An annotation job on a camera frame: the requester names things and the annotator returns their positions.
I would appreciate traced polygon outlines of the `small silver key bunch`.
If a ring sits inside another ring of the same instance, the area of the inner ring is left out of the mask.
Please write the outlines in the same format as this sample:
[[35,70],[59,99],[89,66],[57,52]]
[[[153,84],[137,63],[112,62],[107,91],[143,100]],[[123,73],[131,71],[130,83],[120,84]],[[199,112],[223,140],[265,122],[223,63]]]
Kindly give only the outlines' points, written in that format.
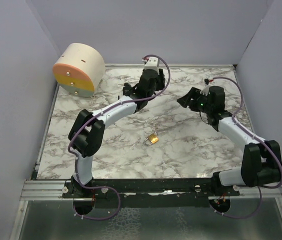
[[158,127],[155,126],[154,129],[153,129],[153,134],[157,136],[158,135],[158,131],[159,131]]

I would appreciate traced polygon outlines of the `brass padlock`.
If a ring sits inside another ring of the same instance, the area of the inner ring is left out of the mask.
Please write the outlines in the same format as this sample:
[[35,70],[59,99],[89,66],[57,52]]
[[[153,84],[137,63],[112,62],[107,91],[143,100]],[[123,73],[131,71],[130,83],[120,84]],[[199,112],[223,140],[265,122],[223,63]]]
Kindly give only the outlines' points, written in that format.
[[158,137],[155,133],[152,133],[150,135],[148,135],[146,137],[146,139],[144,140],[144,143],[147,145],[147,146],[150,146],[150,145],[153,145],[155,144],[156,142],[158,142]]

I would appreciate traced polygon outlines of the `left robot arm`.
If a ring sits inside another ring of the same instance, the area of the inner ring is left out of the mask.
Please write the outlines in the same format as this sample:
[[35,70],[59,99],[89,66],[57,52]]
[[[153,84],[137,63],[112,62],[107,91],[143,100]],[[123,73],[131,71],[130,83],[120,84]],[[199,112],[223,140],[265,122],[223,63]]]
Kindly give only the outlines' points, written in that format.
[[91,193],[93,156],[102,145],[105,130],[118,120],[143,109],[158,92],[166,88],[163,69],[144,69],[135,86],[124,84],[123,96],[115,103],[95,111],[79,112],[68,135],[68,151],[75,155],[74,191],[80,197]]

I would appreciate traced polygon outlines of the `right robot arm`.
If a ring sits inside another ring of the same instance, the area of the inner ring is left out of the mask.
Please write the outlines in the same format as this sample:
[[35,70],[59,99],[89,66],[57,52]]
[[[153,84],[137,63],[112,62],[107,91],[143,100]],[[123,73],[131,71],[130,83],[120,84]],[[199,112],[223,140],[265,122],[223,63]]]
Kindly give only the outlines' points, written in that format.
[[205,113],[208,124],[228,137],[243,152],[242,164],[213,174],[211,192],[224,194],[229,186],[257,187],[279,183],[282,179],[280,146],[275,140],[265,140],[240,125],[225,109],[225,92],[220,86],[207,88],[208,93],[192,87],[177,103],[193,112]]

